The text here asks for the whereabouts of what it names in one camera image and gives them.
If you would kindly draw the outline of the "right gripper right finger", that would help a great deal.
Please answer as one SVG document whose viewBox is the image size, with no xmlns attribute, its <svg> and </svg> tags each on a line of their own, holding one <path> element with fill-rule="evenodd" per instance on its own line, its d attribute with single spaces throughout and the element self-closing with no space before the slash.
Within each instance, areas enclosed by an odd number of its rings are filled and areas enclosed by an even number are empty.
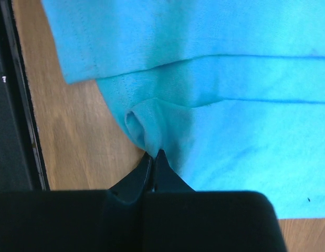
<svg viewBox="0 0 325 252">
<path fill-rule="evenodd" d="M 164 150 L 159 150 L 152 166 L 153 192 L 195 192 L 170 167 Z"/>
</svg>

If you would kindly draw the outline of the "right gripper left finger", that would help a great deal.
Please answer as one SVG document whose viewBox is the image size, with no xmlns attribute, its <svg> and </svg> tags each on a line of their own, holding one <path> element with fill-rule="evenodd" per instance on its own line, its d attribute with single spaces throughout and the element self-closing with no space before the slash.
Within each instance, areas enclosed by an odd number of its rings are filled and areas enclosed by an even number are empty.
<svg viewBox="0 0 325 252">
<path fill-rule="evenodd" d="M 135 203 L 145 191 L 150 178 L 152 157 L 144 153 L 139 164 L 108 192 L 123 204 Z"/>
</svg>

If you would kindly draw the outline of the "cyan polo t shirt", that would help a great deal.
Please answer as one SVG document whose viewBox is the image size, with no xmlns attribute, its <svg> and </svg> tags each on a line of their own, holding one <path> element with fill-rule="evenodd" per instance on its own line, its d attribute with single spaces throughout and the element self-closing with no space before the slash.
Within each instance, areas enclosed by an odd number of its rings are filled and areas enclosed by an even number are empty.
<svg viewBox="0 0 325 252">
<path fill-rule="evenodd" d="M 43 1 L 69 84 L 199 191 L 325 217 L 325 1 Z"/>
</svg>

